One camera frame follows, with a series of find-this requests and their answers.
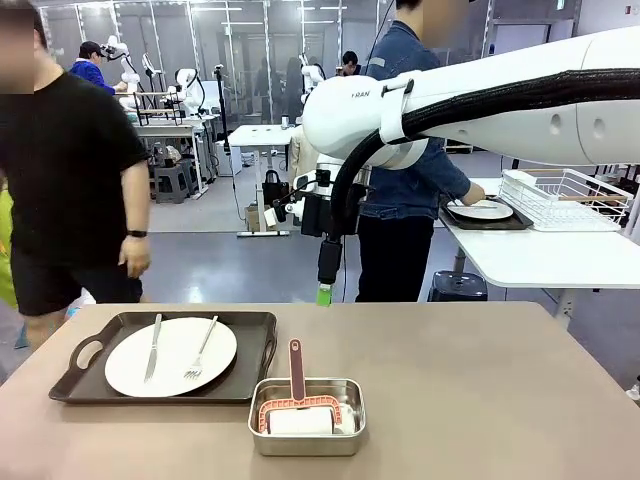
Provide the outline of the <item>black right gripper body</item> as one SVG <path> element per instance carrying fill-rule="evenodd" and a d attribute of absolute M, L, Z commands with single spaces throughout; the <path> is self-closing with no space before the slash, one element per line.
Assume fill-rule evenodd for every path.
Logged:
<path fill-rule="evenodd" d="M 332 190 L 333 184 L 330 184 L 328 187 L 311 184 L 300 192 L 300 199 L 304 201 L 301 218 L 301 231 L 303 235 L 321 237 L 332 231 Z M 371 187 L 368 185 L 352 184 L 350 186 L 344 210 L 346 220 L 340 230 L 341 233 L 348 236 L 356 234 L 360 205 L 370 191 Z"/>

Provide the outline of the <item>black T-shirt person left hand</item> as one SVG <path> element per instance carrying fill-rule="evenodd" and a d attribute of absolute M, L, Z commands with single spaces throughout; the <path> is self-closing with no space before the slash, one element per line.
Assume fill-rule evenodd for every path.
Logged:
<path fill-rule="evenodd" d="M 119 265 L 124 265 L 129 278 L 139 278 L 151 264 L 150 243 L 147 237 L 127 236 L 122 242 Z"/>

